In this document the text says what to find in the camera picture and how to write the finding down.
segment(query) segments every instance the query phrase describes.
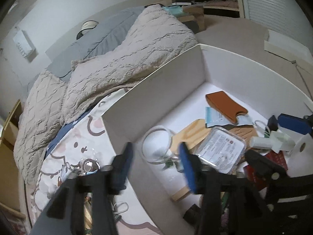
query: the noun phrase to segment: plastic container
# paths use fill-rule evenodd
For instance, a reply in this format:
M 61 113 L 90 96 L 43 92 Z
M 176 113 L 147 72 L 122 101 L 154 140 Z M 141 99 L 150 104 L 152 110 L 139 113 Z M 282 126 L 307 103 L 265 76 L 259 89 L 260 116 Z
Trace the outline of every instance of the plastic container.
M 244 154 L 245 141 L 222 127 L 214 127 L 199 146 L 196 155 L 217 171 L 230 174 Z

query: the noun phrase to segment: orange leather pouch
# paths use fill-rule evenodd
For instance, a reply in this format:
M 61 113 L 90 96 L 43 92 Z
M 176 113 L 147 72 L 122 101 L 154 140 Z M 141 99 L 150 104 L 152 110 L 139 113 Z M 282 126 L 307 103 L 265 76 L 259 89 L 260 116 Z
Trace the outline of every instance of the orange leather pouch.
M 237 123 L 238 115 L 246 115 L 248 111 L 231 99 L 224 91 L 207 94 L 205 96 L 208 104 L 221 112 L 233 124 Z

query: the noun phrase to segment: white cord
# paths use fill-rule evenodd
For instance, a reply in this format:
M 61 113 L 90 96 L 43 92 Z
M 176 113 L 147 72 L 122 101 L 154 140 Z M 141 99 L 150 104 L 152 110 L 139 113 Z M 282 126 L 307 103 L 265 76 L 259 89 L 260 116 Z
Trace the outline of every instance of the white cord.
M 268 132 L 267 132 L 266 130 L 264 130 L 261 126 L 259 126 L 257 123 L 260 123 L 260 124 L 264 125 Z M 261 131 L 263 134 L 267 135 L 268 137 L 270 136 L 270 133 L 271 133 L 270 128 L 267 126 L 267 124 L 265 124 L 265 123 L 262 122 L 261 120 L 255 120 L 254 123 L 253 123 L 253 125 L 254 125 L 259 131 Z
M 118 208 L 118 207 L 120 207 L 120 206 L 122 206 L 122 205 L 126 205 L 126 209 L 121 210 L 121 211 L 115 210 L 115 207 Z M 114 209 L 113 213 L 119 215 L 119 214 L 121 214 L 121 213 L 126 212 L 126 211 L 129 209 L 129 205 L 127 204 L 127 202 L 117 202 L 117 203 L 115 203 L 115 204 L 113 205 L 113 209 Z
M 167 143 L 167 146 L 166 146 L 166 148 L 165 148 L 165 150 L 164 150 L 164 154 L 162 155 L 162 157 L 163 157 L 162 160 L 157 160 L 157 161 L 154 160 L 154 161 L 151 161 L 151 160 L 148 160 L 148 159 L 146 158 L 145 154 L 143 153 L 143 143 L 144 143 L 145 139 L 146 139 L 151 133 L 156 132 L 156 131 L 166 131 L 166 132 L 168 133 L 168 143 Z M 170 159 L 170 158 L 173 156 L 173 154 L 172 154 L 171 156 L 166 157 L 166 154 L 167 154 L 168 151 L 170 150 L 171 144 L 172 144 L 172 133 L 171 133 L 171 131 L 170 131 L 169 129 L 165 128 L 165 127 L 162 126 L 162 125 L 152 127 L 149 131 L 146 132 L 146 134 L 143 136 L 143 140 L 141 141 L 141 146 L 140 146 L 140 148 L 141 148 L 141 155 L 142 155 L 142 158 L 143 158 L 146 162 L 148 162 L 148 163 L 150 163 L 150 164 L 156 164 L 156 165 L 157 165 L 157 164 L 163 164 L 163 163 L 165 163 L 168 159 Z

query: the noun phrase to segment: blue and white packet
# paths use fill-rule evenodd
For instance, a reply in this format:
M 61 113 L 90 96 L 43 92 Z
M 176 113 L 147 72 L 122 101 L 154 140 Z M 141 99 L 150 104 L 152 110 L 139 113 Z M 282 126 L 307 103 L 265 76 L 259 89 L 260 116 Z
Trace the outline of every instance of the blue and white packet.
M 248 115 L 237 116 L 237 124 L 233 124 L 226 117 L 224 117 L 220 112 L 211 107 L 205 108 L 205 127 L 211 128 L 213 126 L 225 126 L 225 125 L 253 125 L 251 118 Z

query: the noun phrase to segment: white box on floor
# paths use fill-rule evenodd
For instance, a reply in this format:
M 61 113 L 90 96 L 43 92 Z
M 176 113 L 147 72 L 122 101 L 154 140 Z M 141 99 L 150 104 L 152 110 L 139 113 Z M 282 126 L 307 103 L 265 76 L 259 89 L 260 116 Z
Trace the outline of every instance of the white box on floor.
M 267 122 L 281 113 L 301 118 L 311 113 L 304 103 L 311 100 L 276 72 L 230 51 L 198 44 L 148 76 L 102 116 L 116 154 L 126 142 L 135 143 L 129 181 L 165 235 L 194 233 L 182 216 L 198 196 L 173 203 L 170 195 L 186 184 L 183 174 L 146 163 L 138 143 L 153 126 L 163 125 L 177 133 L 205 118 L 205 95 L 220 90 L 245 107 L 253 120 Z

